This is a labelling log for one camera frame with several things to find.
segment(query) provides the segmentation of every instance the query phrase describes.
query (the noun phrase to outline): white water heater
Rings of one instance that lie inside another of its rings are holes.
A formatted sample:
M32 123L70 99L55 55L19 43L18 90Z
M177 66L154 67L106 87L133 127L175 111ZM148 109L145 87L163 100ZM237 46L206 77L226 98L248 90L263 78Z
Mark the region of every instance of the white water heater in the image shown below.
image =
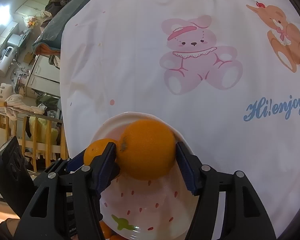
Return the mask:
M0 59L0 76L4 77L7 74L10 63L16 55L17 50L13 47L7 47L3 56Z

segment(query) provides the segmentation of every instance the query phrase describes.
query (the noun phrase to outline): pink plate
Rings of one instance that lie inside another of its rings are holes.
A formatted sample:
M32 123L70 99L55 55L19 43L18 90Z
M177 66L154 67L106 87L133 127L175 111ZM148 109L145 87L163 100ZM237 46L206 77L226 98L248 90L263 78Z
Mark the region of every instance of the pink plate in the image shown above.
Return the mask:
M92 142L102 138L118 140L129 123L141 118L163 122L149 114L120 114L107 120ZM176 140L188 146L177 130L170 129ZM120 174L101 194L100 210L103 221L127 239L172 240L189 229L197 202L198 198L186 189L175 163L168 175L157 180L140 181Z

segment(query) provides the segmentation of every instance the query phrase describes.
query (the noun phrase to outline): orange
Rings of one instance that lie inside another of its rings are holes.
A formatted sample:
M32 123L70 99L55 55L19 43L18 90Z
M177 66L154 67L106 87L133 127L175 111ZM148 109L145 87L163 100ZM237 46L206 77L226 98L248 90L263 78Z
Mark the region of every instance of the orange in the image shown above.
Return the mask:
M105 239L108 239L113 235L111 228L108 227L106 225L106 223L104 223L103 221L100 221L100 226L101 226L103 235L105 236Z
M114 142L116 145L118 145L118 142L116 140L112 140L108 138L101 139L91 143L83 155L84 165L90 165L94 157L101 155L105 150L108 142Z
M166 175L175 160L176 142L172 131L152 119L129 124L117 144L117 163L121 171L139 180Z
M113 235L110 237L110 240L127 240L127 239L119 235Z

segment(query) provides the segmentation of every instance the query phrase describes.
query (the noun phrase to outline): pink bow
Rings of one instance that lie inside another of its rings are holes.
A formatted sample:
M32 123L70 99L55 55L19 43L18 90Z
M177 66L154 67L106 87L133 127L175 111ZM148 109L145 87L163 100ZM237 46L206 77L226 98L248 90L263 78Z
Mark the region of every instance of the pink bow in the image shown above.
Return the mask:
M285 30L282 30L282 29L280 29L280 27L277 27L277 28L276 28L276 31L277 31L277 33L281 33L280 39L281 39L282 41L284 40L284 37L285 37L285 36L287 37L288 40L290 40L290 39L288 38L287 32L286 32Z

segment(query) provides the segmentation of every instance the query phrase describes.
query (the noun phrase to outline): brown cartoon animal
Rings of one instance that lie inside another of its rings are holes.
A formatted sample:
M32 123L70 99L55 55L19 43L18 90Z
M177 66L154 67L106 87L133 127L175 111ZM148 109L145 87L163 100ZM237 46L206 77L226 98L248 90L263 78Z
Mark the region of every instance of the brown cartoon animal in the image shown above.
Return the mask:
M269 42L279 58L279 60L293 73L297 71L297 65L300 64L300 31L292 23L288 23L286 15L277 6L265 6L257 2L257 8L247 5L247 7L258 14L260 19L268 25L271 30L267 36ZM284 62L284 54L290 62Z

